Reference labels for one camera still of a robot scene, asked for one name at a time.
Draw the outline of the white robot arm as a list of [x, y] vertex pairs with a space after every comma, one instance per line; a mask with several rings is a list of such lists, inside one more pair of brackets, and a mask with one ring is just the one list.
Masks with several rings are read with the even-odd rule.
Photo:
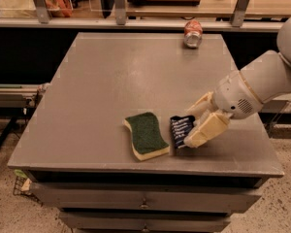
[[268, 50], [240, 70], [222, 79], [187, 113], [194, 127], [183, 142], [197, 148], [227, 130], [232, 119], [259, 112], [277, 96], [291, 93], [291, 17], [277, 33], [277, 50]]

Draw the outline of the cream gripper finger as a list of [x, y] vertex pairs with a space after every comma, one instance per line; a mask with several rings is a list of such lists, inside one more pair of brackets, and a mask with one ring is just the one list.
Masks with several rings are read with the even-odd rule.
[[184, 144], [190, 148], [197, 148], [207, 141], [225, 132], [230, 123], [227, 114], [205, 111], [203, 115], [194, 122], [193, 129], [184, 138]]
[[186, 114], [188, 116], [200, 117], [205, 111], [212, 111], [212, 97], [213, 93], [207, 92], [186, 111]]

